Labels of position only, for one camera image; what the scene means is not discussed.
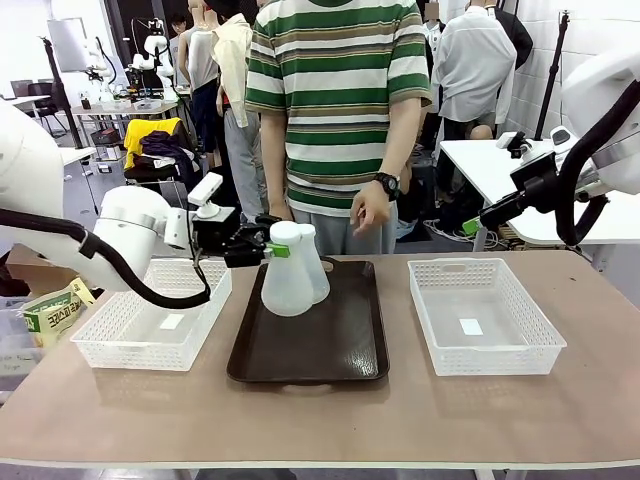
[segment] gray pants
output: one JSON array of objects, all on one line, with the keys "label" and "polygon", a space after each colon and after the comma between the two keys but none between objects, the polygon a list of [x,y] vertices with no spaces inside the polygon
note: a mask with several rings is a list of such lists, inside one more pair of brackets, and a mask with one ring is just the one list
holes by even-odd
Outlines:
[{"label": "gray pants", "polygon": [[230,108],[224,114],[224,135],[229,152],[233,183],[242,213],[249,222],[265,213],[267,187],[260,147],[260,118],[247,112],[249,125],[240,128]]},{"label": "gray pants", "polygon": [[310,223],[316,227],[316,247],[320,255],[386,255],[396,248],[398,206],[391,207],[391,220],[386,225],[353,236],[357,226],[349,218],[328,217],[316,213],[291,210],[296,223]]}]

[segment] green striped t-shirt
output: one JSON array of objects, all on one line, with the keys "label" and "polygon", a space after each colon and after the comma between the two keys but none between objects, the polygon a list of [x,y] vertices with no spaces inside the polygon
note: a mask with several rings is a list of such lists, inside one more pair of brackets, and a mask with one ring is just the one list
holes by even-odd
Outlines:
[{"label": "green striped t-shirt", "polygon": [[349,216],[379,170],[389,105],[428,98],[415,0],[274,0],[255,23],[246,105],[286,113],[293,208]]}]

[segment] white label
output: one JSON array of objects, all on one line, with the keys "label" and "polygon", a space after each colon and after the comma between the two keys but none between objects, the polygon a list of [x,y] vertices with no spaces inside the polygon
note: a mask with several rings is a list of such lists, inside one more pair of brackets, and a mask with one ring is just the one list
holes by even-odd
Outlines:
[{"label": "white label", "polygon": [[31,353],[0,353],[0,377],[27,375],[37,363]]},{"label": "white label", "polygon": [[482,333],[482,328],[480,328],[480,324],[475,318],[461,318],[460,325],[462,325],[462,330],[465,335],[470,336],[479,336],[484,335]]},{"label": "white label", "polygon": [[160,325],[160,330],[175,330],[178,328],[178,325],[184,318],[184,315],[180,315],[178,313],[172,313],[171,315],[167,315],[167,318],[162,325]]}]

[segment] black watch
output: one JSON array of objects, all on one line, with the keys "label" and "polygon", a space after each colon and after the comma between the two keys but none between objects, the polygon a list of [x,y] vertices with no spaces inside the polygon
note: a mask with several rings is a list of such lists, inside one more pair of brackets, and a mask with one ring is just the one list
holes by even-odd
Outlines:
[{"label": "black watch", "polygon": [[400,198],[400,177],[378,172],[373,179],[382,185],[384,192],[389,195],[389,200],[394,202]]}]

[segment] plastic storage basket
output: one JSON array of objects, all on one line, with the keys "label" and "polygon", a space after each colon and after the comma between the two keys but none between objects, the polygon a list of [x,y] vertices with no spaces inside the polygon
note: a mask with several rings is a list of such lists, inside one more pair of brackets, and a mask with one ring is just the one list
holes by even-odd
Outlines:
[{"label": "plastic storage basket", "polygon": [[[202,261],[211,301],[189,310],[167,310],[134,292],[111,297],[73,336],[93,368],[188,371],[231,294],[224,262]],[[171,297],[201,292],[191,260],[152,260],[145,283]]]},{"label": "plastic storage basket", "polygon": [[567,346],[501,259],[409,262],[436,374],[546,375]]}]

